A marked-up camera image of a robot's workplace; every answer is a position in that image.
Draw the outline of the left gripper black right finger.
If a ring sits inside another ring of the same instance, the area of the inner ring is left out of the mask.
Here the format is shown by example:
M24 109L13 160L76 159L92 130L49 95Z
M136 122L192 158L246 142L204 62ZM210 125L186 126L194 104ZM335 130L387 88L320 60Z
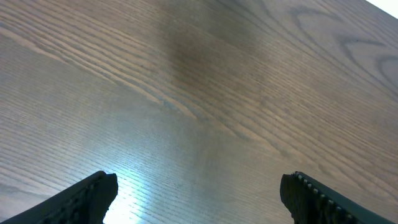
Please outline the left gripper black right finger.
M280 199L295 224L393 224L299 171L282 176Z

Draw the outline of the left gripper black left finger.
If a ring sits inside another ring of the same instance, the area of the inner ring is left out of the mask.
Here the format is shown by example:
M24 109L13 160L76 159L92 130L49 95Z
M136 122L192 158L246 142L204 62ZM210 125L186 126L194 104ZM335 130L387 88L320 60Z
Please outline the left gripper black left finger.
M103 224L117 194L117 175L101 170L1 224Z

